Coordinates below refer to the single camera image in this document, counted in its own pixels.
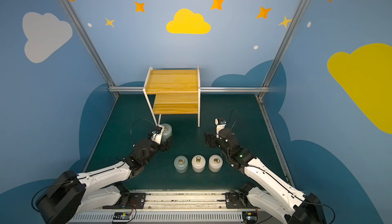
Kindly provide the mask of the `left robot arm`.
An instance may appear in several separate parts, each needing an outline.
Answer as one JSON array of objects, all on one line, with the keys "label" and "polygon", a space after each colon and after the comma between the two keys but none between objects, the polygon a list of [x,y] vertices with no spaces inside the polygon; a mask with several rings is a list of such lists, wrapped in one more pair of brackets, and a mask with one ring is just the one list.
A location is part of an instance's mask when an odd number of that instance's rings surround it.
[{"label": "left robot arm", "polygon": [[92,172],[61,174],[36,200],[37,211],[47,224],[66,224],[75,215],[115,205],[125,193],[118,183],[138,176],[158,151],[170,148],[172,138],[157,143],[144,138],[124,160]]}]

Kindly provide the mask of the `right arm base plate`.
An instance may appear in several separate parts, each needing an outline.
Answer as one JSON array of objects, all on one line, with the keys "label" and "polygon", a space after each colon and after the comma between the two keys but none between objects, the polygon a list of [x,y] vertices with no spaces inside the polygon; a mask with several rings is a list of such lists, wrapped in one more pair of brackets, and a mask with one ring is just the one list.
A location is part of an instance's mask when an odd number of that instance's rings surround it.
[{"label": "right arm base plate", "polygon": [[247,207],[247,202],[244,197],[236,191],[226,192],[225,202],[227,209],[244,209]]}]

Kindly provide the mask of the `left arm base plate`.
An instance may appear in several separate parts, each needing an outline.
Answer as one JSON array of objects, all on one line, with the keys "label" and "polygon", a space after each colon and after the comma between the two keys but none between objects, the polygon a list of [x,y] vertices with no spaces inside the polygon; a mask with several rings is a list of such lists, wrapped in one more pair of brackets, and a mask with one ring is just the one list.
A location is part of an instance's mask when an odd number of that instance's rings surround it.
[{"label": "left arm base plate", "polygon": [[124,203],[121,204],[123,209],[135,208],[143,209],[146,202],[146,193],[129,192],[123,195]]}]

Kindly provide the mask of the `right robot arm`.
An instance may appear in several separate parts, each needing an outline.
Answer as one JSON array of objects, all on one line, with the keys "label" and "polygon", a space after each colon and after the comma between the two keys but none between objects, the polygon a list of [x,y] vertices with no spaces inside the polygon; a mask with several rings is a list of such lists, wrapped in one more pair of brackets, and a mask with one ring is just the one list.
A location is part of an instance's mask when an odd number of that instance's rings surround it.
[{"label": "right robot arm", "polygon": [[254,207],[260,208],[283,224],[326,224],[323,205],[313,193],[290,186],[262,161],[241,147],[229,129],[218,134],[204,134],[206,145],[219,148],[232,167],[253,179],[262,188],[245,188],[245,195]]}]

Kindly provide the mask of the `grey-blue tea canister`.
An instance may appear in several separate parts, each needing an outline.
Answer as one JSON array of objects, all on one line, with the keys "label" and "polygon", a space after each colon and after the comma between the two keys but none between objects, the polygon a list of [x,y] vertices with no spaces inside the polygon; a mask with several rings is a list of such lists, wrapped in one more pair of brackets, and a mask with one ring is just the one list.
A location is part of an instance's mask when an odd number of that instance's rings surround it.
[{"label": "grey-blue tea canister", "polygon": [[177,156],[174,159],[174,167],[176,172],[184,174],[188,170],[188,159],[185,156]]},{"label": "grey-blue tea canister", "polygon": [[172,136],[173,129],[169,124],[161,124],[163,126],[161,142],[167,142]]}]

